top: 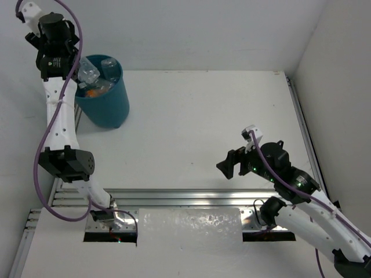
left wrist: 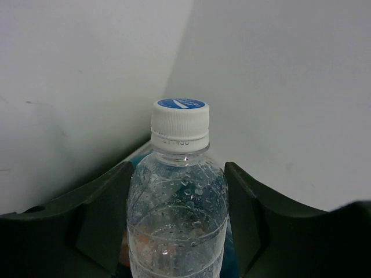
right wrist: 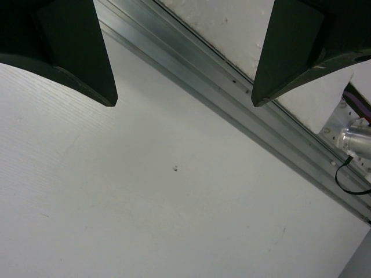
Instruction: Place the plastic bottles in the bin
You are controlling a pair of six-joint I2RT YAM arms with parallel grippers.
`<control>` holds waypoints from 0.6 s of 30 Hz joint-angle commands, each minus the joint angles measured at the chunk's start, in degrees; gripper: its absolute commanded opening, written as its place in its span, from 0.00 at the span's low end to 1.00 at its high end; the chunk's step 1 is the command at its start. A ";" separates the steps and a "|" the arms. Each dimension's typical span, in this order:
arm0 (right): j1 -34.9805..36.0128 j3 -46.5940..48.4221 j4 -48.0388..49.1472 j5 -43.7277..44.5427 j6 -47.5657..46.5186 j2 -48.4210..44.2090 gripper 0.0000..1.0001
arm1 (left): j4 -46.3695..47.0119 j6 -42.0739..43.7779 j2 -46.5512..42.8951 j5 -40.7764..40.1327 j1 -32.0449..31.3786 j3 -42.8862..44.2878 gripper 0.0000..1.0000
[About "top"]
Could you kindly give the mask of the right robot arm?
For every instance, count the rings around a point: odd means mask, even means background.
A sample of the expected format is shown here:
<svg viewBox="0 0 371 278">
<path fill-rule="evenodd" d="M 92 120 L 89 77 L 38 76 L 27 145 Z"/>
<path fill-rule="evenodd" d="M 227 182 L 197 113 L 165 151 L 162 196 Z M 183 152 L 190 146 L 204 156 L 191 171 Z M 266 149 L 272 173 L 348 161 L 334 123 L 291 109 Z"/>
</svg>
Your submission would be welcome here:
<svg viewBox="0 0 371 278">
<path fill-rule="evenodd" d="M 283 141 L 264 144 L 259 151 L 230 150 L 216 167 L 231 179 L 254 173 L 273 182 L 278 197 L 270 197 L 256 213 L 259 227 L 281 226 L 300 236 L 334 264 L 342 277 L 370 277 L 370 238 L 347 222 L 318 183 L 291 165 Z"/>
</svg>

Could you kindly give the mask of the clear bottle white cap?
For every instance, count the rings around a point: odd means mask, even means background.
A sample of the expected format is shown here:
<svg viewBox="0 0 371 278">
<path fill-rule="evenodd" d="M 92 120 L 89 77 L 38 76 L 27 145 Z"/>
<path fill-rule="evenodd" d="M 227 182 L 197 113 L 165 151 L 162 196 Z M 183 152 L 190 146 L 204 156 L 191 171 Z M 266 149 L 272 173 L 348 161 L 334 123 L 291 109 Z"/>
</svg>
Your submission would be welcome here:
<svg viewBox="0 0 371 278">
<path fill-rule="evenodd" d="M 90 62 L 90 60 L 87 57 L 80 58 L 78 80 L 80 82 L 91 84 L 99 77 L 99 70 Z"/>
</svg>

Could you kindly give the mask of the orange label bottle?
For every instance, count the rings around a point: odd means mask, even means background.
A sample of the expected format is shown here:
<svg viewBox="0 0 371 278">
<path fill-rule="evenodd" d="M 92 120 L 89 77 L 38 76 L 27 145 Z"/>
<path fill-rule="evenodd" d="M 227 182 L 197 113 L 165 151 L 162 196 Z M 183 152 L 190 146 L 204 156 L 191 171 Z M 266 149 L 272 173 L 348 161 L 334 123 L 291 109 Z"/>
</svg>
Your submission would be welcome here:
<svg viewBox="0 0 371 278">
<path fill-rule="evenodd" d="M 94 98 L 102 96 L 106 93 L 105 90 L 102 89 L 89 89 L 85 92 L 85 97 Z"/>
</svg>

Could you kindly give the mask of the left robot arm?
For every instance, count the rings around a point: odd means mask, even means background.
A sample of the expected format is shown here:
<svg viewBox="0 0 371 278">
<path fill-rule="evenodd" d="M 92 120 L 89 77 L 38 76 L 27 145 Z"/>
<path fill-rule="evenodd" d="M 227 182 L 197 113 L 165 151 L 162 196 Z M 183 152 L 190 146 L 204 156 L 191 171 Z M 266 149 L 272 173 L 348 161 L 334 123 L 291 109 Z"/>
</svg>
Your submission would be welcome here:
<svg viewBox="0 0 371 278">
<path fill-rule="evenodd" d="M 37 149 L 34 170 L 39 166 L 74 188 L 88 201 L 95 222 L 111 229 L 118 217 L 114 200 L 94 179 L 94 156 L 80 149 L 75 130 L 76 74 L 81 40 L 75 26 L 62 14 L 37 12 L 27 17 L 31 33 L 26 40 L 38 51 L 36 64 L 46 94 L 47 129 Z"/>
</svg>

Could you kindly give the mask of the blue label bottle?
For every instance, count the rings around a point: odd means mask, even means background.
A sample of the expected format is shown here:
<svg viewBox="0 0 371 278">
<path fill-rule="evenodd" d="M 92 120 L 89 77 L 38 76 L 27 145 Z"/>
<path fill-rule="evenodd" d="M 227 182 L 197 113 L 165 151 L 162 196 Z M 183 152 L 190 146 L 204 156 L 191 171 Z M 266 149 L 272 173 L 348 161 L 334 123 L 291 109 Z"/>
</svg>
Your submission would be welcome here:
<svg viewBox="0 0 371 278">
<path fill-rule="evenodd" d="M 79 86 L 80 89 L 84 89 L 84 88 L 87 87 L 85 82 L 79 83 L 78 86 Z"/>
</svg>

